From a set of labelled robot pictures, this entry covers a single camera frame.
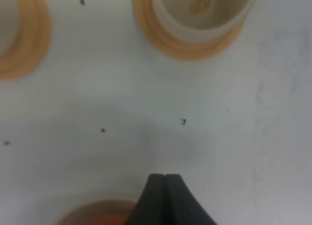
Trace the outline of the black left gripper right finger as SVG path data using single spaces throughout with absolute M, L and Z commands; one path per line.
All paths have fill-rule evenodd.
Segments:
M 178 174 L 165 175 L 166 225 L 216 225 Z

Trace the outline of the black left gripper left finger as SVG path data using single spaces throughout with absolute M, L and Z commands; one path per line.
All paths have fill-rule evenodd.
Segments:
M 163 174 L 148 176 L 143 192 L 136 203 L 127 225 L 162 225 L 166 211 L 166 184 Z

